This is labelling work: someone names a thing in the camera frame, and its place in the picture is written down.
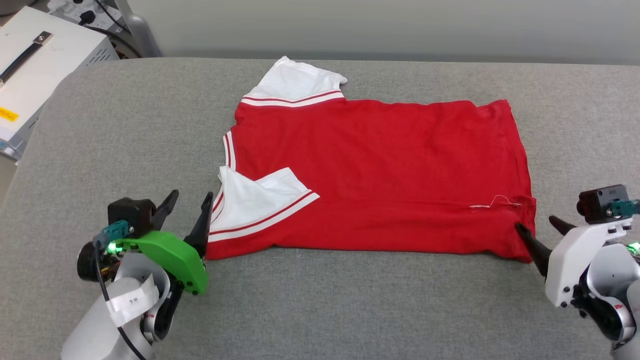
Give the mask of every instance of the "red fabric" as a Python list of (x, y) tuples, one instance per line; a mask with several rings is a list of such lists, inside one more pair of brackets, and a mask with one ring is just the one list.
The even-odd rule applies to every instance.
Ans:
[(208, 259), (278, 245), (490, 251), (531, 262), (514, 224), (534, 231), (536, 200), (506, 100), (480, 107), (470, 101), (241, 103), (236, 120), (236, 171), (257, 180), (289, 167), (320, 199), (257, 233), (210, 242)]

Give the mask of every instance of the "loose white thread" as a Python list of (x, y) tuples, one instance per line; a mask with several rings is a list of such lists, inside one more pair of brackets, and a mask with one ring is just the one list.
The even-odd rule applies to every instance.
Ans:
[(495, 199), (497, 199), (497, 198), (498, 198), (498, 196), (499, 196), (499, 197), (503, 197), (505, 200), (507, 200), (507, 202), (509, 203), (509, 205), (514, 205), (514, 206), (520, 206), (520, 205), (522, 205), (522, 204), (521, 204), (521, 203), (519, 203), (519, 202), (511, 202), (511, 201), (509, 201), (509, 198), (508, 198), (508, 197), (506, 197), (506, 196), (504, 196), (504, 195), (500, 195), (500, 194), (498, 194), (498, 195), (496, 195), (496, 196), (494, 196), (494, 197), (493, 197), (493, 200), (491, 201), (491, 204), (489, 204), (489, 205), (471, 205), (471, 206), (469, 206), (469, 207), (470, 207), (470, 208), (490, 208), (490, 207), (493, 205), (493, 203), (495, 202)]

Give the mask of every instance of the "white label tag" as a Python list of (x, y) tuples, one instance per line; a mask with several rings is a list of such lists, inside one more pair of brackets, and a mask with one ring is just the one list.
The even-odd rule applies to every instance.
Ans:
[(107, 301), (107, 308), (113, 323), (120, 327), (151, 309), (159, 298), (152, 274), (139, 288)]

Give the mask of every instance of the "power strip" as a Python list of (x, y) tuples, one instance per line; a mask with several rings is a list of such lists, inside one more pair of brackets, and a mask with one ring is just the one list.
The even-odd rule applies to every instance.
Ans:
[[(59, 7), (57, 10), (51, 12), (50, 14), (77, 24), (80, 22), (80, 15), (87, 10), (91, 10), (95, 13), (95, 20), (91, 24), (88, 24), (89, 26), (107, 30), (112, 33), (121, 33), (122, 28), (116, 25), (109, 18), (109, 16), (107, 16), (107, 14), (104, 13), (104, 11), (97, 4), (95, 4), (95, 1), (96, 0), (84, 0), (81, 4), (75, 4), (70, 0), (64, 6)], [(109, 14), (111, 14), (111, 16), (116, 19), (118, 23), (120, 23), (121, 25), (125, 25), (120, 10), (112, 8), (104, 3), (102, 5), (109, 11)]]

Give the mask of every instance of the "yellow sticker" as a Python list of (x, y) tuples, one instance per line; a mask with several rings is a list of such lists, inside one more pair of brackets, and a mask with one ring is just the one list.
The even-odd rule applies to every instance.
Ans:
[(18, 114), (14, 113), (12, 111), (9, 111), (9, 110), (7, 110), (5, 108), (0, 108), (0, 117), (3, 118), (3, 119), (7, 119), (10, 122), (14, 122), (15, 119), (18, 118)]

